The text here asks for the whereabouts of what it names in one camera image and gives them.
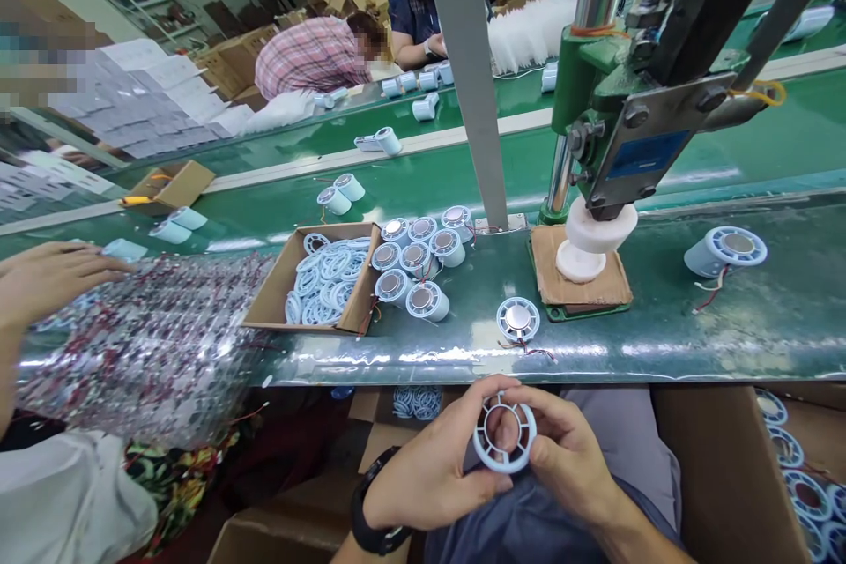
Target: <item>wristwatch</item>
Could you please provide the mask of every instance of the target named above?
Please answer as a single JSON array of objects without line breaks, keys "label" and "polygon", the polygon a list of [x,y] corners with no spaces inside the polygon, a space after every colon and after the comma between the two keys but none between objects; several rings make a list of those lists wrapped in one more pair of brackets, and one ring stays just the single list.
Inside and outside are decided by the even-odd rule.
[{"label": "wristwatch", "polygon": [[367,490],[382,471],[382,467],[399,451],[395,446],[386,449],[374,460],[367,469],[364,479],[352,494],[352,536],[358,545],[368,553],[387,555],[396,551],[412,534],[410,527],[394,527],[392,529],[371,529],[364,517],[364,497]]}]

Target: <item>pink plaid shirt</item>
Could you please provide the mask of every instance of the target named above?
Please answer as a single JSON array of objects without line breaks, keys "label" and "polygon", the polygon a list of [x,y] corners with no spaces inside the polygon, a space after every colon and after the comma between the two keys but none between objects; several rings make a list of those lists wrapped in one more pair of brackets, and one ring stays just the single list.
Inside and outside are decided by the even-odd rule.
[{"label": "pink plaid shirt", "polygon": [[267,100],[300,88],[329,93],[369,81],[355,35],[335,18],[292,26],[270,40],[256,60],[256,87]]}]

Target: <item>white cylinder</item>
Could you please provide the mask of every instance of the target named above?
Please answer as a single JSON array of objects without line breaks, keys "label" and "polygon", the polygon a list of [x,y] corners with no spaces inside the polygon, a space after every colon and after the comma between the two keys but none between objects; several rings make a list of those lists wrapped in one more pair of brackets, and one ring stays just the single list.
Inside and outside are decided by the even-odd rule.
[{"label": "white cylinder", "polygon": [[455,80],[452,78],[452,66],[449,65],[449,62],[441,62],[441,65],[438,66],[438,75],[441,76],[444,85],[455,84]]},{"label": "white cylinder", "polygon": [[322,205],[336,216],[343,216],[353,206],[349,198],[333,187],[328,187],[317,195],[317,204]]},{"label": "white cylinder", "polygon": [[433,91],[438,89],[438,76],[431,70],[424,70],[418,76],[420,88],[425,91]]},{"label": "white cylinder", "polygon": [[417,90],[417,78],[414,77],[414,73],[412,72],[407,72],[400,75],[399,83],[402,85],[403,90],[405,90],[407,93],[411,93]]},{"label": "white cylinder", "polygon": [[605,263],[605,254],[582,251],[569,240],[562,242],[555,254],[555,268],[562,276],[576,284],[596,279],[605,269]]},{"label": "white cylinder", "polygon": [[382,128],[374,134],[376,143],[385,151],[388,156],[397,156],[403,151],[403,145],[399,142],[394,129],[390,126]]},{"label": "white cylinder", "polygon": [[133,263],[143,258],[148,250],[147,247],[142,247],[135,242],[118,238],[103,247],[102,254],[103,256],[116,257]]},{"label": "white cylinder", "polygon": [[384,79],[382,81],[382,91],[389,99],[399,97],[403,92],[399,89],[399,82],[397,78]]},{"label": "white cylinder", "polygon": [[171,244],[182,244],[191,237],[191,230],[170,222],[170,220],[165,220],[151,229],[148,235],[151,238],[158,238]]},{"label": "white cylinder", "polygon": [[623,205],[614,220],[594,220],[579,196],[570,205],[567,215],[567,237],[574,247],[592,254],[616,251],[637,226],[637,210],[632,204]]},{"label": "white cylinder", "polygon": [[199,229],[209,221],[199,211],[194,211],[190,207],[180,207],[178,210],[172,211],[167,219],[192,231]]},{"label": "white cylinder", "polygon": [[358,179],[352,174],[342,174],[335,179],[335,188],[351,201],[361,200],[365,191]]}]

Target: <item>person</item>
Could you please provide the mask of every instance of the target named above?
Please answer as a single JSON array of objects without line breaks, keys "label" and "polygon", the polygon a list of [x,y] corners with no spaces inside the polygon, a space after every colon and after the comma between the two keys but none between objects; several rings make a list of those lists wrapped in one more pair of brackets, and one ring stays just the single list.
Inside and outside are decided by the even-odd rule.
[{"label": "person", "polygon": [[[500,392],[536,417],[531,471],[468,471],[465,451],[482,405]],[[649,390],[576,389],[565,396],[503,375],[475,382],[381,469],[371,468],[378,471],[366,477],[359,498],[366,528],[380,536],[399,527],[428,531],[427,563],[692,562],[677,533],[674,457],[657,437]],[[492,411],[488,429],[497,446],[512,450],[516,418],[494,420],[498,410],[504,412]],[[347,536],[335,564],[380,561],[360,546],[358,532]]]},{"label": "person", "polygon": [[266,100],[295,90],[330,93],[372,79],[367,62],[384,50],[385,31],[369,13],[346,20],[311,18],[270,40],[256,59],[256,87]]},{"label": "person", "polygon": [[388,0],[390,46],[403,71],[447,57],[434,0]]}]

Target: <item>gray pants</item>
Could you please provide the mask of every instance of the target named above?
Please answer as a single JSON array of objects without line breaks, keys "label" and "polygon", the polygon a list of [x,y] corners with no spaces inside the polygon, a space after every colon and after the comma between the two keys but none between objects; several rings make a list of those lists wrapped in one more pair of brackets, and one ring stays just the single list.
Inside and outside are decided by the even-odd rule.
[{"label": "gray pants", "polygon": [[679,461],[658,437],[649,388],[565,387],[561,398],[582,410],[593,428],[608,470],[658,507],[676,531],[681,525]]}]

